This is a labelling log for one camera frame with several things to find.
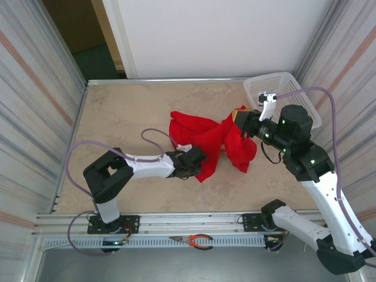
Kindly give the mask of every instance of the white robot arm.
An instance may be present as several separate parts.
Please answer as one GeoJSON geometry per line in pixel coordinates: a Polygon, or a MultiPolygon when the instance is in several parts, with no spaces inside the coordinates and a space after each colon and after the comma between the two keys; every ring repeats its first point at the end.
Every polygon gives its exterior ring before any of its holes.
{"type": "Polygon", "coordinates": [[[264,110],[235,110],[233,120],[244,137],[259,137],[265,144],[284,153],[283,163],[314,199],[328,228],[318,226],[299,216],[280,200],[265,205],[264,224],[270,229],[279,227],[290,231],[317,253],[321,263],[334,274],[350,273],[365,265],[372,257],[364,244],[376,249],[376,242],[365,230],[349,205],[345,195],[337,198],[337,174],[327,152],[310,140],[312,118],[302,106],[282,108],[278,123],[274,113],[275,94],[261,93],[259,102],[264,110]],[[360,241],[350,226],[338,201],[360,231],[360,241]]]}
{"type": "Polygon", "coordinates": [[[115,197],[128,181],[152,176],[187,179],[201,173],[205,154],[196,146],[188,147],[186,152],[179,149],[166,152],[163,157],[125,154],[128,159],[108,151],[83,171],[93,201],[110,233],[115,233],[121,224],[115,197]]]}

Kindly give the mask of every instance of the plastic basket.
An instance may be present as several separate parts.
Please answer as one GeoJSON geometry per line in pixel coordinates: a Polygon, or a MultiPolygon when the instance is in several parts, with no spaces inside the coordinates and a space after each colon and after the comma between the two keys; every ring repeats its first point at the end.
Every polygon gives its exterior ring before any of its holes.
{"type": "MultiPolygon", "coordinates": [[[[296,81],[293,75],[288,72],[276,72],[269,75],[249,78],[244,81],[243,85],[247,91],[247,97],[251,107],[253,109],[258,109],[259,111],[263,110],[263,107],[258,106],[259,92],[270,90],[278,96],[301,89],[299,83],[296,81]]],[[[312,129],[321,126],[322,120],[304,92],[278,100],[272,121],[278,122],[281,109],[284,106],[291,104],[303,106],[307,110],[309,116],[313,120],[312,129]]]]}

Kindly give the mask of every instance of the marble tabletop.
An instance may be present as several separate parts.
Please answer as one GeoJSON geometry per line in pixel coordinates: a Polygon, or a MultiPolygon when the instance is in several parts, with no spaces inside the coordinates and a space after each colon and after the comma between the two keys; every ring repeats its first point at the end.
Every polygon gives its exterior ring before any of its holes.
{"type": "MultiPolygon", "coordinates": [[[[132,155],[157,155],[158,149],[140,138],[148,127],[168,132],[170,112],[207,117],[221,122],[234,108],[249,107],[242,83],[177,83],[161,85],[92,85],[89,87],[76,142],[95,140],[120,147],[132,155]]],[[[146,137],[165,150],[173,147],[165,136],[147,132],[146,137]]],[[[259,210],[274,199],[292,209],[316,209],[313,199],[289,174],[282,163],[271,164],[262,154],[260,141],[248,173],[233,167],[221,153],[213,176],[200,183],[188,180],[148,178],[130,181],[117,196],[124,213],[229,212],[259,210]]],[[[271,158],[277,152],[267,147],[271,158]]],[[[87,189],[83,170],[106,152],[95,145],[82,145],[72,154],[72,177],[87,189]]],[[[58,213],[79,213],[92,209],[88,196],[65,179],[58,213]]]]}

